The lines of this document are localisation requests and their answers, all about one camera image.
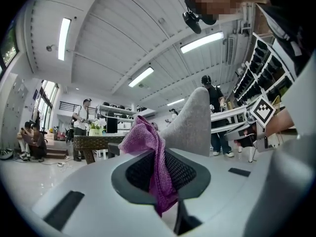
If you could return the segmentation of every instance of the white sneaker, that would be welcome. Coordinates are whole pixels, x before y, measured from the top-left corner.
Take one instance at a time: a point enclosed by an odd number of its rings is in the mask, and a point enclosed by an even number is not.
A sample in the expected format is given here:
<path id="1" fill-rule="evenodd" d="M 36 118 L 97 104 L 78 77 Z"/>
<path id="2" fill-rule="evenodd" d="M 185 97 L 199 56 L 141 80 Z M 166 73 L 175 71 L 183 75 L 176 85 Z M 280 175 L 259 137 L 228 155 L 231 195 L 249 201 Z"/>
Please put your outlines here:
<path id="1" fill-rule="evenodd" d="M 229 151 L 227 154 L 224 154 L 224 155 L 226 155 L 228 157 L 234 157 L 235 156 L 234 152 L 232 152 L 232 151 Z"/>

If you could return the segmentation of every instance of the ceiling beam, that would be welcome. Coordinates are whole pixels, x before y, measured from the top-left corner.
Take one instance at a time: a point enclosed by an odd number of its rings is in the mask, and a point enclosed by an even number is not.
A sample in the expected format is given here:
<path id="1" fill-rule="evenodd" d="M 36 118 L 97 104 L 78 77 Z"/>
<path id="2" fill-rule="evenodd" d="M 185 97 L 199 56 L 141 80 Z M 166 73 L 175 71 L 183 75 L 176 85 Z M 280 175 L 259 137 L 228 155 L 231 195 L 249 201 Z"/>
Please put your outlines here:
<path id="1" fill-rule="evenodd" d="M 193 74 L 193 75 L 191 75 L 189 77 L 186 77 L 186 78 L 184 78 L 182 80 L 179 80 L 179 81 L 167 86 L 166 88 L 158 90 L 155 93 L 149 95 L 148 97 L 145 97 L 145 98 L 141 99 L 140 101 L 142 103 L 147 102 L 148 100 L 153 99 L 154 97 L 157 97 L 158 95 L 160 95 L 160 94 L 162 94 L 164 92 L 170 91 L 170 90 L 172 90 L 174 88 L 177 88 L 177 87 L 179 87 L 179 86 L 181 86 L 181 85 L 183 85 L 185 83 L 191 82 L 192 80 L 194 80 L 196 78 L 200 78 L 200 77 L 204 76 L 205 74 L 210 74 L 212 72 L 218 71 L 218 70 L 220 70 L 221 67 L 222 67 L 222 64 L 218 64 L 216 66 L 204 69 L 204 70 L 202 70 L 200 72 L 197 72 L 197 73 L 195 73 L 195 74 Z"/>
<path id="2" fill-rule="evenodd" d="M 97 1 L 98 0 L 89 0 L 89 2 L 82 8 L 83 12 L 81 13 L 80 17 L 78 17 L 76 20 L 76 24 L 79 24 L 80 27 L 77 27 L 76 30 L 72 33 L 76 41 L 74 41 L 74 45 L 69 47 L 69 50 L 76 51 L 76 47 L 78 46 L 78 43 L 79 43 L 80 34 L 82 33 L 84 29 L 84 23 Z M 71 72 L 70 72 L 71 81 L 70 82 L 73 82 L 73 69 L 74 69 L 73 66 L 74 66 L 75 56 L 76 54 L 72 52 L 72 62 L 71 62 Z"/>
<path id="3" fill-rule="evenodd" d="M 234 15 L 223 15 L 221 16 L 221 19 L 218 20 L 214 25 L 223 24 L 225 22 L 230 22 L 234 20 L 238 20 L 242 18 L 242 14 L 234 14 Z M 206 28 L 210 28 L 212 26 L 209 26 L 205 23 L 201 23 L 202 30 Z M 114 94 L 124 83 L 128 81 L 128 79 L 131 78 L 133 74 L 135 74 L 139 69 L 141 69 L 143 66 L 146 65 L 146 63 L 150 62 L 152 59 L 154 59 L 156 56 L 158 56 L 161 52 L 169 48 L 170 46 L 174 45 L 175 43 L 179 42 L 180 40 L 194 34 L 191 28 L 186 28 L 185 30 L 181 31 L 180 33 L 172 36 L 171 38 L 167 39 L 165 42 L 161 43 L 159 46 L 157 46 L 155 49 L 153 49 L 150 53 L 148 53 L 144 58 L 142 58 L 139 62 L 135 64 L 134 67 L 132 67 L 125 76 L 123 76 L 120 81 L 113 87 L 112 94 Z"/>

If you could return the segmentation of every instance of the white ceiling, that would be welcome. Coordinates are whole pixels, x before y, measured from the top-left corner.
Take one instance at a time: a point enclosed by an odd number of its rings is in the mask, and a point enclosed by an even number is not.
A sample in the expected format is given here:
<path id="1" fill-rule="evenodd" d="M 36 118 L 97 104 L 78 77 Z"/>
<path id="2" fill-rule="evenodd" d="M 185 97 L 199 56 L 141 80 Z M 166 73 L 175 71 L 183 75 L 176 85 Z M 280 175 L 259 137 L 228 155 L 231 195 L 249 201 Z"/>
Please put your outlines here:
<path id="1" fill-rule="evenodd" d="M 188 97 L 203 75 L 210 75 L 227 96 L 248 45 L 248 37 L 235 36 L 232 66 L 226 63 L 223 40 L 182 54 L 180 46 L 205 35 L 223 31 L 226 39 L 242 19 L 236 14 L 221 17 L 213 26 L 201 23 L 202 34 L 196 35 L 182 19 L 183 0 L 34 0 L 29 7 L 26 42 L 33 50 L 28 56 L 36 62 L 37 77 L 157 111 Z M 65 61 L 60 61 L 57 45 L 63 18 L 72 22 Z M 52 44 L 53 51 L 46 51 Z M 149 66 L 154 72 L 141 82 L 144 87 L 130 88 L 131 80 Z"/>

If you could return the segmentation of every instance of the man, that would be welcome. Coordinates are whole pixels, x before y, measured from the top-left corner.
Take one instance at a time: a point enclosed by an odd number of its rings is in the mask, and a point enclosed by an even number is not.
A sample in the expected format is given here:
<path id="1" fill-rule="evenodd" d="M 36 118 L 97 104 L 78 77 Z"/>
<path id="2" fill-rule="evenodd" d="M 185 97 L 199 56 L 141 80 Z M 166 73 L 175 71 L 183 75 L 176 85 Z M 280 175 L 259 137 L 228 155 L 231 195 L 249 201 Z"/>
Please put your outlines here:
<path id="1" fill-rule="evenodd" d="M 74 122 L 74 135 L 86 135 L 86 123 L 89 119 L 89 110 L 88 107 L 91 104 L 91 99 L 85 99 L 83 101 L 83 106 L 77 106 L 73 113 L 73 118 L 75 118 Z M 84 159 L 84 155 L 81 154 L 81 159 L 79 158 L 79 153 L 77 150 L 74 150 L 74 160 L 81 161 Z"/>
<path id="2" fill-rule="evenodd" d="M 25 141 L 23 140 L 22 134 L 29 135 L 31 138 L 33 138 L 34 132 L 31 129 L 31 124 L 29 122 L 25 122 L 24 128 L 20 129 L 20 131 L 18 132 L 16 138 L 19 141 L 19 144 L 20 144 L 20 147 L 21 147 L 21 151 L 22 151 L 22 154 L 20 155 L 20 158 L 22 160 L 30 159 L 31 158 L 30 147 L 29 147 L 29 144 L 25 143 Z"/>
<path id="3" fill-rule="evenodd" d="M 234 14 L 243 2 L 257 3 L 299 75 L 315 48 L 313 24 L 305 15 L 308 8 L 314 8 L 314 0 L 185 0 L 195 14 L 212 18 Z"/>
<path id="4" fill-rule="evenodd" d="M 211 105 L 212 111 L 214 113 L 218 113 L 220 112 L 221 109 L 225 109 L 225 106 L 224 106 L 225 98 L 223 96 L 223 93 L 218 87 L 212 85 L 211 77 L 203 76 L 201 81 L 202 81 L 203 87 L 206 88 L 208 91 L 209 103 Z M 226 119 L 214 121 L 212 122 L 212 129 L 225 126 L 225 125 L 226 125 Z M 235 155 L 232 152 L 232 148 L 228 145 L 228 142 L 224 139 L 225 133 L 226 131 L 211 134 L 213 155 L 214 156 L 219 155 L 221 151 L 221 147 L 222 147 L 224 155 L 228 157 L 234 157 Z"/>
<path id="5" fill-rule="evenodd" d="M 45 143 L 44 135 L 40 132 L 40 128 L 38 126 L 33 127 L 34 136 L 33 136 L 33 144 L 32 147 L 33 159 L 39 160 L 39 162 L 44 161 L 44 156 L 46 155 L 47 146 Z"/>

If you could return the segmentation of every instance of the sitting person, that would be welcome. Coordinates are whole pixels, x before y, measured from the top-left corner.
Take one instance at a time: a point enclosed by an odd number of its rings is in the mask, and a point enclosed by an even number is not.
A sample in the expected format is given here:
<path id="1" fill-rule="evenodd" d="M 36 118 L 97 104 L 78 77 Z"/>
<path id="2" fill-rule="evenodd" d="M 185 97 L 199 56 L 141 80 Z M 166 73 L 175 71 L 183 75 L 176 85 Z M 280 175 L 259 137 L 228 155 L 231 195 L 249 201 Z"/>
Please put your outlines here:
<path id="1" fill-rule="evenodd" d="M 21 147 L 21 155 L 20 158 L 21 159 L 30 159 L 31 155 L 30 155 L 30 147 L 29 145 L 23 140 L 22 134 L 27 134 L 29 135 L 31 138 L 33 138 L 34 136 L 34 132 L 31 129 L 31 124 L 29 122 L 25 122 L 24 124 L 24 128 L 21 128 L 21 130 L 18 132 L 17 134 L 17 139 L 19 141 L 20 147 Z"/>
<path id="2" fill-rule="evenodd" d="M 32 159 L 38 159 L 39 162 L 44 161 L 44 156 L 47 154 L 47 146 L 45 143 L 44 135 L 40 132 L 38 126 L 33 127 L 34 136 L 33 136 L 33 144 L 30 145 L 32 147 L 33 157 Z"/>

